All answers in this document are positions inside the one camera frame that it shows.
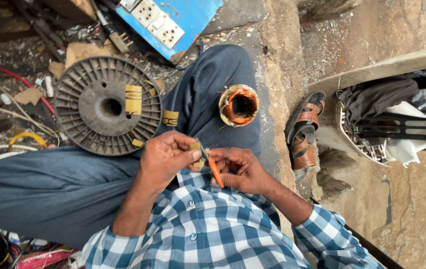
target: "blue board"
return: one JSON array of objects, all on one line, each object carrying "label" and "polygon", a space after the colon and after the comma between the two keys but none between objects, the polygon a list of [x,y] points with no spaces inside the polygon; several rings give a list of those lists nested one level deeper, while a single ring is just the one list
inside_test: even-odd
[{"label": "blue board", "polygon": [[155,0],[155,3],[185,31],[172,49],[168,49],[158,41],[124,7],[117,8],[117,13],[154,49],[174,64],[181,60],[184,53],[216,15],[219,7],[223,5],[222,0]]}]

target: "grey cloth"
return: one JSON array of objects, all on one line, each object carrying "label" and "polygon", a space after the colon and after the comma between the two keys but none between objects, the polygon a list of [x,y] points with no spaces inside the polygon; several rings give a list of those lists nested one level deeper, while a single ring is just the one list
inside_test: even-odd
[{"label": "grey cloth", "polygon": [[[208,49],[165,96],[164,109],[179,112],[178,126],[161,125],[157,135],[176,129],[209,148],[249,148],[259,158],[261,113],[238,128],[219,116],[218,91],[236,84],[256,89],[246,51],[232,45]],[[83,248],[113,222],[141,153],[107,157],[66,146],[0,160],[0,229]]]},{"label": "grey cloth", "polygon": [[346,124],[355,124],[366,116],[377,116],[385,108],[412,100],[419,92],[417,83],[404,75],[364,82],[335,92],[344,104]]}]

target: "orange scissors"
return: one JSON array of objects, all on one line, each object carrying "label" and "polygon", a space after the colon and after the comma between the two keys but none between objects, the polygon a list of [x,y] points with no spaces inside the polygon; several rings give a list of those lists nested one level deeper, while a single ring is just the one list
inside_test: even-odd
[{"label": "orange scissors", "polygon": [[213,175],[214,175],[214,178],[216,179],[216,182],[218,183],[220,188],[224,188],[224,184],[220,179],[220,170],[216,166],[216,163],[214,162],[214,160],[212,158],[210,158],[210,156],[208,154],[206,154],[206,150],[205,150],[205,148],[203,147],[203,145],[201,144],[201,142],[199,141],[198,138],[196,138],[196,141],[199,142],[199,148],[201,149],[201,154],[204,156],[204,158],[206,160],[208,160],[208,163],[210,164],[210,168],[211,168],[211,171],[213,172]]}]

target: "knee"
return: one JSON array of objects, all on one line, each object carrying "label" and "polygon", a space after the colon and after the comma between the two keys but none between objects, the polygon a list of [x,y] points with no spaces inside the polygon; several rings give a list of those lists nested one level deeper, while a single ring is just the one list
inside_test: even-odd
[{"label": "knee", "polygon": [[237,59],[240,61],[250,61],[249,55],[246,50],[243,47],[237,45],[217,45],[211,47],[206,52],[214,54],[215,56],[220,58],[228,59],[229,61],[233,59]]}]

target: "electrical socket board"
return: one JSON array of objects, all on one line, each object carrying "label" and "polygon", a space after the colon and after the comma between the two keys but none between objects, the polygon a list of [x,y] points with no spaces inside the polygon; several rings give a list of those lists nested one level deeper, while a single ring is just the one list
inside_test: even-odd
[{"label": "electrical socket board", "polygon": [[214,18],[223,2],[224,0],[121,0],[116,12],[141,36],[142,41],[151,46],[144,47],[145,50],[155,50],[175,65]]},{"label": "electrical socket board", "polygon": [[172,19],[169,19],[163,28],[158,31],[155,37],[165,47],[171,49],[176,43],[178,43],[184,34],[185,31],[183,31],[183,29],[181,29],[181,27],[179,27],[176,22],[174,22]]},{"label": "electrical socket board", "polygon": [[170,16],[168,13],[162,11],[153,19],[153,22],[146,28],[150,34],[156,36],[158,32],[160,32],[161,28],[166,25],[166,23],[170,20]]},{"label": "electrical socket board", "polygon": [[153,0],[143,0],[132,11],[133,17],[145,28],[158,16],[161,9]]}]

